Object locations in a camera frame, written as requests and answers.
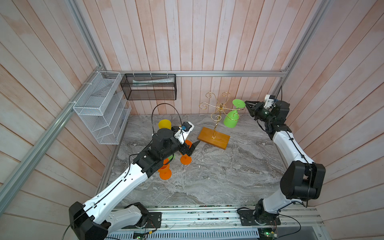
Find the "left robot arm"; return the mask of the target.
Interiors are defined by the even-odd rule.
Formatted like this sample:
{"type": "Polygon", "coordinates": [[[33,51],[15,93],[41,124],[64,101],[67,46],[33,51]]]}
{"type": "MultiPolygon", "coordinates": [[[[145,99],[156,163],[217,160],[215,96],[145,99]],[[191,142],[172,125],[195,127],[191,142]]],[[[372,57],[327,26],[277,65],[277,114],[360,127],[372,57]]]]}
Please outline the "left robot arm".
{"type": "Polygon", "coordinates": [[[120,211],[114,211],[114,208],[138,185],[168,165],[169,157],[176,152],[192,155],[199,142],[188,145],[186,139],[194,127],[191,122],[184,122],[180,127],[158,130],[115,181],[85,203],[71,205],[69,228],[77,238],[103,240],[108,234],[124,227],[146,227],[149,212],[141,203],[131,204],[120,211]]]}

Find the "yellow wine glass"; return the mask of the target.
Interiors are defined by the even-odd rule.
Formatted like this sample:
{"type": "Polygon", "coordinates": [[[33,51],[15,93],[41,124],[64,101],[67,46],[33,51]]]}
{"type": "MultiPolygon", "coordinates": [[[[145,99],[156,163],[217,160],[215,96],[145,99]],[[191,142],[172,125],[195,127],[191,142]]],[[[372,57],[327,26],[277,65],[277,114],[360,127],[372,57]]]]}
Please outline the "yellow wine glass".
{"type": "Polygon", "coordinates": [[[170,120],[164,119],[164,120],[159,121],[158,127],[159,127],[159,129],[171,130],[172,129],[172,123],[170,120]]]}

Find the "orange wine glass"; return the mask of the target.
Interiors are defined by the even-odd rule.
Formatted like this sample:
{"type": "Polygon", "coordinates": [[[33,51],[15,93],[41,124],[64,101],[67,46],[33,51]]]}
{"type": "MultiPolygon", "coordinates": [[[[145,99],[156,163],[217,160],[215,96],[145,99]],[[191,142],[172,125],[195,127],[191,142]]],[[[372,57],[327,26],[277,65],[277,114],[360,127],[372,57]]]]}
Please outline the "orange wine glass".
{"type": "Polygon", "coordinates": [[[164,160],[163,166],[158,170],[159,176],[162,180],[168,180],[172,176],[172,171],[170,170],[169,159],[164,160]]]}
{"type": "MultiPolygon", "coordinates": [[[[192,146],[192,142],[189,140],[186,140],[186,144],[189,146],[189,148],[192,146]]],[[[187,154],[181,156],[181,163],[183,165],[189,165],[191,162],[192,162],[192,158],[187,154]]]]}

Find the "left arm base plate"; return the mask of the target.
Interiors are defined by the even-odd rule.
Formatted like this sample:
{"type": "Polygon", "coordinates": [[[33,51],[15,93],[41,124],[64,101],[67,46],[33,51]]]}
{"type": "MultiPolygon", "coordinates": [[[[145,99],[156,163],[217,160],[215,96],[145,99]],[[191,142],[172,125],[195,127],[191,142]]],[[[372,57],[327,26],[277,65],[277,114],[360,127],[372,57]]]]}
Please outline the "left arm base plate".
{"type": "Polygon", "coordinates": [[[142,217],[136,225],[126,226],[123,229],[144,229],[153,228],[158,229],[161,227],[162,213],[161,212],[149,212],[142,217]]]}

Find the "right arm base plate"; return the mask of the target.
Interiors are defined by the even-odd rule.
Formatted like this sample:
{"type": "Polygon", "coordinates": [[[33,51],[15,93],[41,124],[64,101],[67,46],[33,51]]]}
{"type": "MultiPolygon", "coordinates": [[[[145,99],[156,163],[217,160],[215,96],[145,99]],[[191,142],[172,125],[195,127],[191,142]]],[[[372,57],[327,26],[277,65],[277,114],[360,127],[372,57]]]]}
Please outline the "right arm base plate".
{"type": "Polygon", "coordinates": [[[237,210],[242,226],[281,225],[278,214],[270,214],[263,211],[240,208],[237,210]]]}

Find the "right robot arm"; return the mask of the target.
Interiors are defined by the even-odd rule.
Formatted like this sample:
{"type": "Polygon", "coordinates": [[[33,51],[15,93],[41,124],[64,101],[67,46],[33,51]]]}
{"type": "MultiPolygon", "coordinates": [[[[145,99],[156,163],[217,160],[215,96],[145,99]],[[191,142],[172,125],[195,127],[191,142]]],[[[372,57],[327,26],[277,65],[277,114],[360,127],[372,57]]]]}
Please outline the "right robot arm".
{"type": "Polygon", "coordinates": [[[291,129],[286,125],[289,103],[285,101],[246,101],[248,112],[255,121],[265,124],[264,131],[276,145],[279,154],[289,165],[280,180],[280,188],[271,196],[261,199],[254,210],[257,224],[273,222],[285,207],[316,200],[326,175],[326,168],[315,163],[299,146],[291,129]]]}

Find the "orange wooden rack base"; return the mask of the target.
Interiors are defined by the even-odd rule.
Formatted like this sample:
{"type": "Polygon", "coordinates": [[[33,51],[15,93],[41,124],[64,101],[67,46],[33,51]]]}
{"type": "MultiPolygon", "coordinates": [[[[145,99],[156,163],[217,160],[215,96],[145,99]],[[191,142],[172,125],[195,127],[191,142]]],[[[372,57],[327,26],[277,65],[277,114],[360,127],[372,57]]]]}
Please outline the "orange wooden rack base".
{"type": "Polygon", "coordinates": [[[208,129],[206,127],[203,127],[201,130],[198,140],[210,144],[214,147],[220,148],[225,150],[228,146],[230,136],[214,131],[212,129],[208,129]]]}

